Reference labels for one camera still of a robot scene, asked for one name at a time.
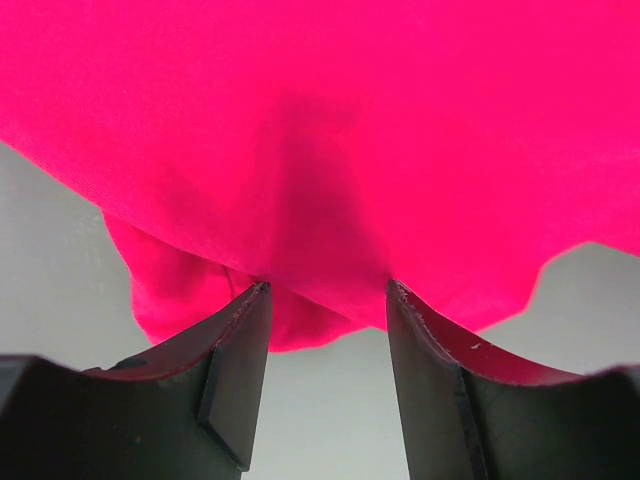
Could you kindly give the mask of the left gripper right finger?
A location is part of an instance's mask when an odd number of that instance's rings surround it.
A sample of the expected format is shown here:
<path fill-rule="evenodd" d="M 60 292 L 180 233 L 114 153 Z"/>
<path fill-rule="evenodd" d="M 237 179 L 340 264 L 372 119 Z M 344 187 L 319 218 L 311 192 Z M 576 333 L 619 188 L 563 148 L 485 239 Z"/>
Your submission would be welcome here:
<path fill-rule="evenodd" d="M 639 370 L 578 375 L 506 351 L 393 281 L 387 325 L 413 479 L 635 479 Z"/>

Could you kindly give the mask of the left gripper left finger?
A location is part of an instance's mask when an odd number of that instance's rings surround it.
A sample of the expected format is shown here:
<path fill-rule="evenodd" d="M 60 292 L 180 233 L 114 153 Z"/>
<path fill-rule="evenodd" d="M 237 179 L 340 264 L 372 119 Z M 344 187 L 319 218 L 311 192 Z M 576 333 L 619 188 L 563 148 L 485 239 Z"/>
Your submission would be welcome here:
<path fill-rule="evenodd" d="M 1 359 L 5 479 L 237 479 L 251 463 L 272 292 L 252 285 L 109 369 Z"/>

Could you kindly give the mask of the bright pink-red t shirt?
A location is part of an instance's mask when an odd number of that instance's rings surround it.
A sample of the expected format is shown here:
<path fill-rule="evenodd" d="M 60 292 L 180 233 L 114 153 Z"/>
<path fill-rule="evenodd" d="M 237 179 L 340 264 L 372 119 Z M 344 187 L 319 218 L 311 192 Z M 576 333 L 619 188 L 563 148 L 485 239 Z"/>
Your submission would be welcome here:
<path fill-rule="evenodd" d="M 5 1 L 1 138 L 94 203 L 163 342 L 251 283 L 270 349 L 480 331 L 639 251 L 635 1 Z"/>

